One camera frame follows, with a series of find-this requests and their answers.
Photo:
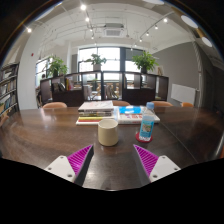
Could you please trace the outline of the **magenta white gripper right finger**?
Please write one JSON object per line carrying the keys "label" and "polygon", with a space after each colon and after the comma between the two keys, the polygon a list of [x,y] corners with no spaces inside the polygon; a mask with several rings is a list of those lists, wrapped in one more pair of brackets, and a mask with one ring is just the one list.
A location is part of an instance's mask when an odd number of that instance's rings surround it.
{"label": "magenta white gripper right finger", "polygon": [[142,185],[147,185],[180,170],[167,156],[157,156],[138,145],[134,145],[133,153]]}

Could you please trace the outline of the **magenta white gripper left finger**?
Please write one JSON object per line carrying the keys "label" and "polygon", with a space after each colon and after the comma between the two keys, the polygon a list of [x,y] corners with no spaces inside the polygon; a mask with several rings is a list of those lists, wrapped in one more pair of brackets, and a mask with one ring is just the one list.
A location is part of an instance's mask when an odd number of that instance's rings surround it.
{"label": "magenta white gripper left finger", "polygon": [[45,171],[82,186],[93,155],[94,148],[89,145],[69,156],[60,155],[45,168]]}

